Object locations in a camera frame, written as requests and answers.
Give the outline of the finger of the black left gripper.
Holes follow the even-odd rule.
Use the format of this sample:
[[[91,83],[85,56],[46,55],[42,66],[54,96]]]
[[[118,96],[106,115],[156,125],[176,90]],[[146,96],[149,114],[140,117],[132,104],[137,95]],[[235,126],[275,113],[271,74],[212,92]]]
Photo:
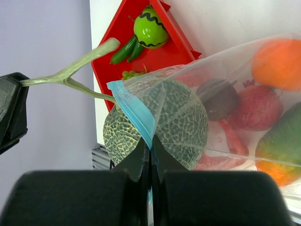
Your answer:
[[[15,72],[0,77],[0,153],[19,143],[27,133],[26,100],[28,87],[22,80],[28,77]]]

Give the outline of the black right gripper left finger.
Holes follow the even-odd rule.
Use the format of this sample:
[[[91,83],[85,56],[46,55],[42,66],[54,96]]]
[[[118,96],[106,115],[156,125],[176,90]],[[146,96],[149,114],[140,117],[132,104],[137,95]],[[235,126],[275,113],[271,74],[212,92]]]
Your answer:
[[[143,141],[111,170],[36,170],[15,183],[3,226],[146,226],[148,154]]]

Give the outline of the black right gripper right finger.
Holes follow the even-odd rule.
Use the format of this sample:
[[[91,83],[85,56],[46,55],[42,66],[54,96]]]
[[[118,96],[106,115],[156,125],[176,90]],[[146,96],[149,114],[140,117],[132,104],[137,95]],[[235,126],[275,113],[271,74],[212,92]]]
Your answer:
[[[292,226],[275,181],[257,171],[189,171],[158,137],[151,149],[156,226]]]

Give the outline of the clear zip top bag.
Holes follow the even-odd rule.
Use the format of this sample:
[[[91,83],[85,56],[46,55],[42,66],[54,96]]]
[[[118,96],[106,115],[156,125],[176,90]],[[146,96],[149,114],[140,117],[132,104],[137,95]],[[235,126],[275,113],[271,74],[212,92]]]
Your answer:
[[[115,164],[143,139],[188,170],[261,171],[301,209],[301,34],[283,33],[108,84]]]

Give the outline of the green orange mango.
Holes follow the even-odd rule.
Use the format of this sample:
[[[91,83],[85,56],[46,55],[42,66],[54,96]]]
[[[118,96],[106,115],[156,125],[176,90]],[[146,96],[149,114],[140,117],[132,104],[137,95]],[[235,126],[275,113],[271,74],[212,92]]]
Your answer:
[[[301,104],[292,105],[259,140],[255,157],[259,171],[269,174],[278,186],[301,178]]]

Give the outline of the dark purple passion fruit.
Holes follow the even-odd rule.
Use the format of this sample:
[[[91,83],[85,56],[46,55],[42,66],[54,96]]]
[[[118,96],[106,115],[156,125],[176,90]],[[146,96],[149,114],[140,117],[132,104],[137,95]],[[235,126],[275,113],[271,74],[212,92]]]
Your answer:
[[[235,83],[211,79],[198,87],[196,94],[205,107],[209,121],[226,119],[238,107],[240,99],[234,88]]]

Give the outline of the red pomegranate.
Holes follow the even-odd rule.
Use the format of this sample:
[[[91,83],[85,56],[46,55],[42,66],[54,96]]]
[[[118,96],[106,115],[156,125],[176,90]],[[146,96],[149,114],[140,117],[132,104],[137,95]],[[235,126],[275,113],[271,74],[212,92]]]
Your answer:
[[[269,86],[246,84],[239,92],[239,106],[232,115],[235,125],[248,131],[271,128],[283,113],[283,103]]]

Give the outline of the orange fruit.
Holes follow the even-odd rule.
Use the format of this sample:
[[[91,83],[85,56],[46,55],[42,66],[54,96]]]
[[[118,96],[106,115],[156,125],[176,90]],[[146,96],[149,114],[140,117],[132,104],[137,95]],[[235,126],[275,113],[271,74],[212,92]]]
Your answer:
[[[253,79],[286,91],[301,90],[301,41],[274,39],[263,44],[252,58]]]

